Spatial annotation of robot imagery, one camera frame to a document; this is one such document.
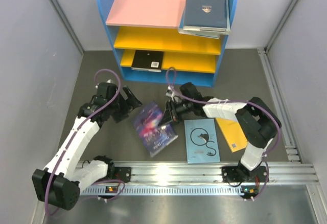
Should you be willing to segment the purple Robinson Crusoe book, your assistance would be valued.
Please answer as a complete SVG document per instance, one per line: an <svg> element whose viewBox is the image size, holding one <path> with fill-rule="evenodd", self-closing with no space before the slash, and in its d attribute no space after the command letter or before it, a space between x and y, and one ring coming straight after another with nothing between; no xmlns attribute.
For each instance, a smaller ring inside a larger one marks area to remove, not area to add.
<svg viewBox="0 0 327 224"><path fill-rule="evenodd" d="M163 112L156 102L145 105L133 120L133 126L151 158L178 138L173 127L159 126Z"/></svg>

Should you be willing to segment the light blue book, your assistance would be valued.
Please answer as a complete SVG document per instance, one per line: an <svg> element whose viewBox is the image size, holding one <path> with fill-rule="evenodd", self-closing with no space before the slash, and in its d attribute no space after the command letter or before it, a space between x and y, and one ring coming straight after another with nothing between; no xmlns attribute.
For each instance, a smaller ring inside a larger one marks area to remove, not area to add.
<svg viewBox="0 0 327 224"><path fill-rule="evenodd" d="M221 162L214 119L185 120L188 164Z"/></svg>

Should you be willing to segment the black book with barcode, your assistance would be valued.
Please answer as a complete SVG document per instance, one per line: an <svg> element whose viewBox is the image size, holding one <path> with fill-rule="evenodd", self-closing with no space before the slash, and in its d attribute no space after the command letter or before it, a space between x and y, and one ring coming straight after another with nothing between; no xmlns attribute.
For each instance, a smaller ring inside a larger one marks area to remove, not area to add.
<svg viewBox="0 0 327 224"><path fill-rule="evenodd" d="M161 72L164 52L136 50L131 68L137 71Z"/></svg>

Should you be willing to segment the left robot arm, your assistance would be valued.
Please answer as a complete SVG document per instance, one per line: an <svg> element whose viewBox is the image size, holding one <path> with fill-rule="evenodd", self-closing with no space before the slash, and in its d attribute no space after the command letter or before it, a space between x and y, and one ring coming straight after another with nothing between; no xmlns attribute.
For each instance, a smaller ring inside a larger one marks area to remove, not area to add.
<svg viewBox="0 0 327 224"><path fill-rule="evenodd" d="M126 98L121 95L119 88L114 83L99 83L90 102L80 107L73 127L56 155L43 169L34 171L32 182L39 201L70 210L80 194L93 183L114 179L114 162L106 156L96 156L81 169L76 166L92 138L107 120L113 119L119 123L128 118L134 109L142 106L127 86L123 87Z"/></svg>

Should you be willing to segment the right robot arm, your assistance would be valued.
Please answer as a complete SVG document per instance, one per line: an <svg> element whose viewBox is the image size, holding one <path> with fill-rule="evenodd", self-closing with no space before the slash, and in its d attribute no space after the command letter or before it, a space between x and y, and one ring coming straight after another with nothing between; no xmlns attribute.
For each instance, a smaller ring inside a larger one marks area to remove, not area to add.
<svg viewBox="0 0 327 224"><path fill-rule="evenodd" d="M236 177L251 181L257 175L267 149L273 139L281 139L281 122L259 97L249 101L221 100L202 96L191 82L185 83L177 92L168 87L164 114L159 126L179 123L183 114L193 112L204 118L220 118L237 122L247 140L244 154L236 167Z"/></svg>

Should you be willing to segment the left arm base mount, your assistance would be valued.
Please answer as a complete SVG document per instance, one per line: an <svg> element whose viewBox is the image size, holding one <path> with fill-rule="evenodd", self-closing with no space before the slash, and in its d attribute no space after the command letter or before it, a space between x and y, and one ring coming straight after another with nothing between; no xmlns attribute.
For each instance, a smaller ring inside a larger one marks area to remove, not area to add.
<svg viewBox="0 0 327 224"><path fill-rule="evenodd" d="M131 180L131 167L115 167L108 171L103 180L121 180L125 183Z"/></svg>

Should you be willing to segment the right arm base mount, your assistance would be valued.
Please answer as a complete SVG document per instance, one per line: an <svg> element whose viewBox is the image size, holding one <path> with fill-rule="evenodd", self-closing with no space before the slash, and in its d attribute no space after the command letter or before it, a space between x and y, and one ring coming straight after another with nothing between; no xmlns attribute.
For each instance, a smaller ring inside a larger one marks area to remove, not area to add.
<svg viewBox="0 0 327 224"><path fill-rule="evenodd" d="M240 166L224 166L221 170L222 182L229 184L264 183L268 175L266 166L258 166L253 171L248 171Z"/></svg>

